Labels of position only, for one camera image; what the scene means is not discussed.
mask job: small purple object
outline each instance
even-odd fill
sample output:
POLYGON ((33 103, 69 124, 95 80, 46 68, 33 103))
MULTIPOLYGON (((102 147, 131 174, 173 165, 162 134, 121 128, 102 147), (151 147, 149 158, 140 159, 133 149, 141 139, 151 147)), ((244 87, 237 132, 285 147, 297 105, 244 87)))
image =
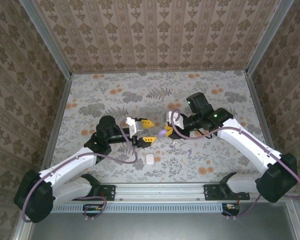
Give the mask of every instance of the small purple object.
POLYGON ((168 132, 167 129, 162 129, 162 130, 159 131, 158 135, 159 135, 159 137, 163 137, 167 132, 168 132))

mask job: cable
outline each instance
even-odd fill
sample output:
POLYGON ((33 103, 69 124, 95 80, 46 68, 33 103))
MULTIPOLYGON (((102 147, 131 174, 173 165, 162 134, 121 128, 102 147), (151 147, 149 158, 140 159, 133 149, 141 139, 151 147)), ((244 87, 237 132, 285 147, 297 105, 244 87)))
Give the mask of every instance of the cable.
POLYGON ((248 212, 250 212, 254 206, 257 204, 259 199, 261 198, 261 194, 255 199, 255 201, 252 203, 252 205, 248 208, 248 210, 244 211, 243 213, 238 214, 237 216, 233 216, 230 212, 223 210, 224 213, 228 214, 229 216, 233 217, 233 219, 241 218, 244 215, 246 215, 248 212))
MULTIPOLYGON (((180 116, 181 116, 181 113, 180 113, 180 110, 179 109, 174 109, 171 113, 171 118, 170 118, 170 122, 171 122, 171 125, 173 127, 173 130, 180 136, 182 137, 183 139, 189 139, 189 140, 197 140, 197 139, 202 139, 202 138, 205 138, 206 136, 208 135, 211 135, 211 134, 214 134, 218 131, 221 131, 221 130, 233 130, 233 131, 237 131, 243 135, 245 135, 248 139, 250 139, 252 142, 254 142, 259 148, 261 148, 266 154, 268 154, 270 157, 272 157, 274 160, 276 160, 285 170, 287 170, 296 180, 297 182, 300 184, 300 178, 298 177, 297 174, 295 174, 294 171, 292 171, 289 167, 287 167, 287 165, 285 165, 279 158, 277 158, 275 155, 273 155, 271 153, 271 151, 269 151, 268 149, 266 149, 262 144, 260 144, 257 140, 255 140, 253 137, 251 137, 248 133, 246 133, 245 131, 242 131, 241 129, 239 128, 236 128, 236 127, 232 127, 232 126, 223 126, 223 127, 220 127, 220 128, 217 128, 215 130, 212 130, 210 132, 208 132, 207 134, 205 135, 202 135, 202 136, 194 136, 194 137, 189 137, 189 136, 185 136, 183 135, 181 132, 178 131, 178 129, 176 128, 175 126, 175 123, 174 123, 174 115, 175 113, 178 114, 177 118, 175 119, 176 121, 179 120, 180 116)), ((290 196, 290 195, 283 195, 284 197, 286 198, 290 198, 290 199, 300 199, 300 194, 298 196, 290 196)))
MULTIPOLYGON (((202 131, 200 131, 199 129, 197 129, 198 133, 200 133, 201 135, 205 135, 202 131)), ((212 139, 212 135, 210 136, 206 136, 207 139, 212 139)))
POLYGON ((238 201, 236 202, 236 204, 238 204, 239 208, 240 208, 240 195, 239 195, 239 193, 238 193, 238 201))
POLYGON ((102 212, 106 209, 106 206, 107 206, 107 199, 104 197, 104 196, 83 196, 83 197, 77 197, 77 199, 80 199, 80 200, 89 200, 89 199, 102 199, 103 200, 103 206, 100 210, 100 212, 96 215, 96 216, 93 216, 93 217, 89 217, 87 215, 87 210, 89 208, 92 208, 92 207, 95 207, 94 205, 88 205, 88 206, 85 206, 85 209, 84 209, 84 212, 83 212, 83 215, 85 216, 85 219, 87 220, 88 218, 91 218, 92 220, 99 217, 102 212))
POLYGON ((51 172, 49 172, 46 175, 44 175, 43 177, 41 177, 41 179, 34 184, 34 186, 31 188, 31 190, 29 191, 28 195, 26 196, 26 198, 24 200, 24 204, 23 204, 22 211, 21 211, 22 220, 25 223, 31 223, 31 220, 26 219, 26 208, 27 208, 27 205, 28 205, 28 202, 29 202, 29 199, 30 199, 31 195, 34 193, 34 191, 39 186, 39 184, 41 184, 47 177, 51 176, 52 174, 57 172, 59 169, 63 168, 64 166, 66 166, 67 164, 71 163, 74 160, 77 160, 77 159, 79 159, 81 157, 85 157, 85 156, 97 156, 97 157, 102 157, 102 158, 106 158, 106 159, 111 159, 111 160, 113 160, 117 163, 121 163, 121 164, 134 164, 138 160, 138 153, 137 153, 136 149, 134 148, 134 146, 132 145, 132 143, 127 138, 123 128, 121 127, 121 125, 124 124, 124 123, 125 123, 125 120, 123 120, 120 123, 119 128, 120 128, 120 131, 121 131, 121 134, 122 134, 124 140, 126 140, 127 144, 132 149, 132 152, 135 155, 135 160, 133 160, 133 161, 122 161, 122 160, 116 159, 116 158, 111 157, 111 156, 103 155, 103 154, 100 154, 100 153, 94 153, 94 152, 82 153, 82 154, 79 154, 77 156, 74 156, 74 157, 70 158, 69 160, 65 161, 63 164, 61 164, 58 167, 56 167, 55 169, 53 169, 51 172))

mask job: metal corner post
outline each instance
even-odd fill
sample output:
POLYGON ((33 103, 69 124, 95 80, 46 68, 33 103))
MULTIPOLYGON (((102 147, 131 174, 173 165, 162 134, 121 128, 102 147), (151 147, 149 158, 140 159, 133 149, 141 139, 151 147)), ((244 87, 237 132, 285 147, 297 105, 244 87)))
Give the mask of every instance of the metal corner post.
POLYGON ((40 12, 37 10, 34 1, 20 0, 20 2, 24 7, 26 13, 29 15, 31 21, 33 22, 36 30, 39 32, 40 36, 42 37, 45 45, 49 49, 49 52, 52 54, 55 62, 59 66, 65 79, 68 81, 71 77, 71 69, 67 64, 67 61, 63 56, 63 53, 61 52, 57 43, 55 42, 53 35, 47 28, 40 12))
POLYGON ((274 142, 272 141, 271 134, 268 128, 268 124, 266 121, 266 117, 264 115, 264 111, 262 110, 261 103, 257 94, 257 90, 251 75, 245 74, 245 79, 248 84, 248 88, 250 90, 251 98, 255 107, 256 115, 259 119, 261 130, 264 136, 265 143, 271 148, 275 148, 274 142))
POLYGON ((284 20, 288 10, 290 9, 294 0, 281 0, 268 24, 266 27, 258 45, 256 46, 254 53, 246 66, 246 72, 248 76, 252 75, 252 73, 257 68, 258 63, 261 58, 265 54, 270 42, 274 38, 279 26, 284 20))
POLYGON ((45 150, 43 162, 41 165, 41 170, 47 168, 50 165, 51 160, 54 156, 54 151, 55 151, 55 147, 57 144, 57 139, 58 139, 62 119, 64 117, 64 113, 65 113, 65 109, 66 109, 66 105, 67 105, 67 101, 68 101, 68 96, 69 96, 70 90, 71 90, 71 85, 72 85, 72 79, 69 79, 68 81, 66 81, 64 89, 63 89, 61 101, 59 104, 59 108, 58 108, 58 111, 56 112, 56 116, 54 119, 54 124, 53 124, 53 128, 52 128, 51 135, 49 138, 49 142, 48 142, 48 145, 45 150))

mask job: metal frame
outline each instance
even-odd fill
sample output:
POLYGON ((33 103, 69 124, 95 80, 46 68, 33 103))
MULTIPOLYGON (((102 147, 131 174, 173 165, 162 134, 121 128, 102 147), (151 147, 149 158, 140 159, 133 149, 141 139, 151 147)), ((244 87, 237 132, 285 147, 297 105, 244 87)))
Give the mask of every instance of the metal frame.
POLYGON ((224 71, 245 71, 244 68, 233 68, 233 69, 220 69, 220 68, 192 68, 192 69, 147 69, 147 70, 114 70, 114 71, 73 71, 73 75, 82 74, 138 74, 138 73, 188 73, 188 72, 224 72, 224 71))
POLYGON ((251 98, 252 98, 253 105, 254 105, 254 108, 256 111, 256 115, 259 119, 259 123, 261 126, 261 130, 262 130, 262 133, 264 136, 265 143, 269 147, 275 149, 275 145, 274 145, 274 142, 272 141, 269 127, 268 127, 268 124, 266 121, 266 117, 265 117, 264 111, 262 110, 262 106, 261 106, 261 103, 260 103, 260 100, 258 97, 258 93, 257 93, 256 87, 255 87, 254 81, 252 79, 252 76, 248 75, 247 73, 244 73, 244 76, 245 76, 245 80, 246 80, 246 83, 248 85, 248 88, 249 88, 249 91, 251 94, 251 98))
MULTIPOLYGON (((66 203, 60 206, 57 206, 52 209, 52 214, 83 214, 84 206, 86 203, 66 203)), ((222 203, 202 203, 202 202, 193 202, 193 203, 171 203, 171 202, 162 202, 162 203, 122 203, 119 201, 108 202, 106 207, 103 210, 105 214, 152 214, 152 213, 222 213, 223 207, 222 203)), ((96 213, 93 210, 87 210, 86 213, 96 213)))
MULTIPOLYGON (((206 201, 204 197, 204 185, 215 184, 215 182, 197 182, 197 183, 113 183, 116 185, 116 195, 114 201, 110 203, 131 205, 131 204, 151 204, 160 206, 160 204, 182 204, 183 206, 204 206, 205 204, 234 203, 236 201, 206 201)), ((289 195, 296 195, 292 190, 289 195)), ((258 197, 257 193, 250 194, 250 200, 242 200, 243 203, 253 203, 258 197)), ((281 198, 279 203, 285 203, 289 212, 289 218, 297 240, 300 240, 300 204, 290 198, 281 198)), ((74 201, 74 204, 95 204, 100 201, 74 201)), ((27 240, 30 236, 32 223, 24 223, 22 219, 16 228, 13 240, 27 240)))
MULTIPOLYGON (((262 133, 266 143, 273 147, 273 142, 267 126, 265 116, 263 114, 261 104, 253 84, 251 76, 246 76, 247 84, 256 109, 257 116, 260 121, 262 133)), ((48 144, 46 154, 44 156, 45 162, 41 169, 47 167, 50 159, 52 159, 53 152, 56 146, 60 125, 65 111, 68 96, 70 94, 72 80, 69 80, 64 88, 61 103, 57 112, 56 121, 53 125, 51 138, 48 144)), ((233 203, 235 201, 206 201, 204 198, 203 185, 215 184, 215 182, 198 182, 198 183, 111 183, 116 185, 116 196, 114 202, 122 204, 136 204, 136 203, 173 203, 173 204, 193 204, 193 203, 233 203)), ((293 188, 289 195, 298 195, 299 193, 293 188)), ((257 193, 250 194, 250 200, 244 200, 243 203, 253 203, 258 197, 257 193)), ((300 204, 290 198, 281 198, 278 202, 285 203, 289 212, 289 217, 295 232, 296 238, 300 240, 300 204)), ((98 203, 98 201, 85 201, 86 203, 98 203)), ((32 223, 24 223, 19 219, 13 240, 27 240, 30 235, 32 223)))
POLYGON ((257 68, 258 63, 265 54, 270 42, 277 33, 279 26, 284 20, 293 2, 294 0, 282 0, 279 2, 270 22, 268 23, 258 45, 253 52, 252 57, 250 58, 248 65, 245 68, 248 75, 252 75, 257 68))

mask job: black base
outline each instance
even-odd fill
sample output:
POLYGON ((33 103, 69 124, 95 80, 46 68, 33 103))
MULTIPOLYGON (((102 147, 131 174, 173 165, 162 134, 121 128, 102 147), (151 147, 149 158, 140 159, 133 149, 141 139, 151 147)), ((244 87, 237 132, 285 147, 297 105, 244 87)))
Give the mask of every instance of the black base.
MULTIPOLYGON (((107 201, 114 201, 115 196, 116 196, 116 185, 101 185, 98 196, 104 196, 107 201)), ((86 215, 88 217, 95 217, 100 212, 102 207, 103 207, 102 203, 85 204, 82 206, 82 211, 84 211, 85 209, 87 211, 94 211, 96 213, 86 213, 86 215)))
MULTIPOLYGON (((297 159, 291 153, 281 156, 280 159, 289 169, 298 175, 297 159)), ((276 203, 283 195, 285 195, 297 180, 292 176, 279 162, 268 165, 268 170, 261 178, 255 180, 256 189, 261 196, 270 203, 276 203)))
MULTIPOLYGON (((114 201, 116 196, 116 185, 99 185, 97 191, 93 191, 93 188, 91 189, 90 193, 87 195, 87 197, 93 197, 93 196, 102 196, 105 197, 107 201, 114 201)), ((73 201, 93 201, 91 199, 74 199, 73 201)))
POLYGON ((250 200, 249 193, 246 192, 229 192, 227 195, 224 195, 220 190, 220 184, 206 184, 203 185, 204 189, 204 199, 206 201, 222 201, 222 200, 250 200))
POLYGON ((227 203, 222 204, 222 210, 221 213, 223 216, 237 216, 240 212, 240 205, 238 203, 231 204, 233 205, 232 208, 227 207, 227 203))
MULTIPOLYGON (((21 181, 13 202, 22 210, 26 197, 31 188, 41 179, 39 173, 34 170, 28 171, 21 181)), ((54 207, 54 196, 51 183, 41 182, 34 190, 25 208, 25 214, 33 223, 45 219, 54 207)))

